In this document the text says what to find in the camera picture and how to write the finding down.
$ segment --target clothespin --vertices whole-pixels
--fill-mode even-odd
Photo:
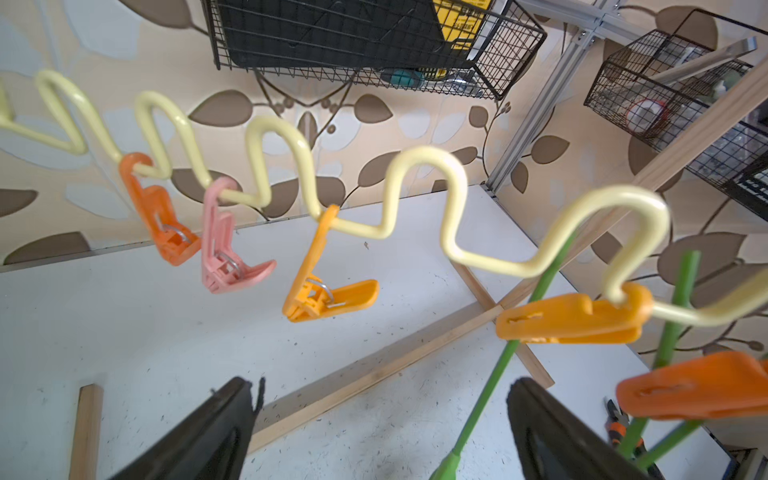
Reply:
[[[616,395],[630,415],[657,420],[768,415],[768,359],[714,353],[626,379]]]
[[[128,154],[120,162],[120,176],[136,212],[149,230],[157,250],[168,263],[179,266],[200,249],[200,239],[179,223],[168,192],[158,185],[142,188],[134,177],[134,165],[152,165],[144,154]]]
[[[248,266],[232,251],[235,219],[231,212],[219,211],[219,195],[224,189],[237,188],[229,177],[219,177],[206,190],[203,199],[203,285],[211,293],[229,293],[253,286],[275,270],[270,260]]]
[[[331,205],[319,220],[310,251],[307,252],[283,305],[283,315],[291,322],[306,322],[364,310],[373,305],[379,296],[379,282],[375,280],[365,280],[331,290],[320,278],[312,275],[312,270],[326,246],[331,223],[338,213],[339,207]]]
[[[636,283],[621,289],[627,301],[619,307],[570,293],[505,310],[496,318],[496,335],[528,343],[631,343],[640,338],[654,297]]]

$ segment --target wavy yellow wire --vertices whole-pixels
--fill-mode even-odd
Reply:
[[[58,72],[50,70],[38,73],[35,83],[51,115],[67,134],[69,142],[33,131],[14,122],[12,106],[1,85],[0,127],[72,154],[85,154],[88,151],[88,146],[64,103],[59,98],[56,91],[58,89],[81,112],[107,155],[115,162],[122,159],[123,153],[118,150],[94,105],[77,85]],[[205,167],[200,149],[195,141],[194,129],[189,118],[168,97],[154,91],[145,91],[138,95],[136,120],[150,145],[157,166],[137,165],[135,171],[144,176],[155,178],[170,178],[173,173],[165,145],[152,118],[153,108],[160,108],[173,122],[195,177],[203,188],[207,188],[212,178]],[[257,192],[246,194],[235,190],[225,190],[220,195],[221,198],[257,208],[265,207],[272,201],[272,190],[262,150],[263,136],[271,131],[281,136],[293,153],[304,203],[310,215],[318,220],[323,209],[317,197],[315,169],[310,147],[304,136],[293,125],[277,117],[254,118],[246,129],[246,148]],[[403,179],[407,171],[418,164],[429,164],[438,168],[448,181],[448,199],[440,230],[440,244],[448,258],[467,266],[475,266],[483,270],[522,278],[537,276],[551,263],[566,239],[583,220],[606,207],[629,207],[641,215],[641,226],[630,242],[623,246],[611,264],[608,265],[603,278],[605,297],[611,302],[619,304],[624,301],[621,284],[629,278],[648,255],[653,253],[667,234],[669,213],[661,198],[639,187],[618,185],[593,190],[563,210],[546,238],[541,242],[538,252],[526,262],[510,262],[467,252],[459,247],[455,241],[466,203],[468,183],[466,172],[453,155],[430,146],[408,149],[392,160],[386,172],[382,221],[378,226],[336,218],[331,227],[334,230],[358,237],[387,238],[395,228],[399,192]],[[656,302],[654,314],[663,319],[690,325],[721,325],[753,311],[768,301],[766,285],[768,285],[768,271],[759,273],[744,283],[741,288],[705,309],[688,310]]]

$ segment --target white table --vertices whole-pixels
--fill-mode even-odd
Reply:
[[[284,397],[475,303],[438,244],[445,192],[401,201],[395,233],[364,240],[332,232],[315,270],[332,288],[368,278],[376,305],[293,324],[280,308],[316,223],[304,217],[238,231],[247,263],[275,258],[252,289],[211,295],[193,258],[180,267],[154,247],[0,275],[0,477],[63,478],[78,389],[104,387],[98,477],[156,442],[232,376],[267,378],[266,401]],[[380,205],[341,217],[378,221]],[[523,260],[533,243],[480,187],[469,189],[458,243]],[[519,279],[476,272],[494,298]],[[572,292],[560,275],[550,295]],[[426,478],[448,453],[503,342],[488,326],[428,356],[320,419],[259,450],[243,478]],[[603,398],[646,370],[626,346],[533,346],[550,389],[605,437]],[[515,360],[463,455],[460,478],[521,478],[506,417]],[[652,422],[653,445],[672,425]],[[659,462],[669,480],[718,479],[728,455],[705,431]]]

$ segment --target metal frame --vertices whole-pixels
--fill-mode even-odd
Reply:
[[[642,28],[626,22],[617,13],[616,9],[624,1],[598,0],[595,5],[589,5],[578,0],[518,0],[527,12],[577,25],[581,31],[560,57],[531,110],[507,146],[502,159],[488,176],[486,184],[490,190],[498,193],[504,179],[520,161],[528,145],[546,122],[560,94],[571,82],[594,39],[609,38],[627,45],[646,33]]]

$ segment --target yellow clothespin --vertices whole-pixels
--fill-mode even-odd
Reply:
[[[365,280],[331,290],[320,278],[312,275],[312,270],[326,247],[331,223],[338,213],[339,207],[331,205],[319,220],[310,251],[307,252],[283,305],[283,315],[291,322],[306,322],[364,310],[373,305],[379,296],[379,282],[375,280]]]
[[[650,318],[654,296],[636,283],[621,289],[627,301],[619,307],[571,293],[505,310],[496,319],[496,335],[528,343],[631,343]]]

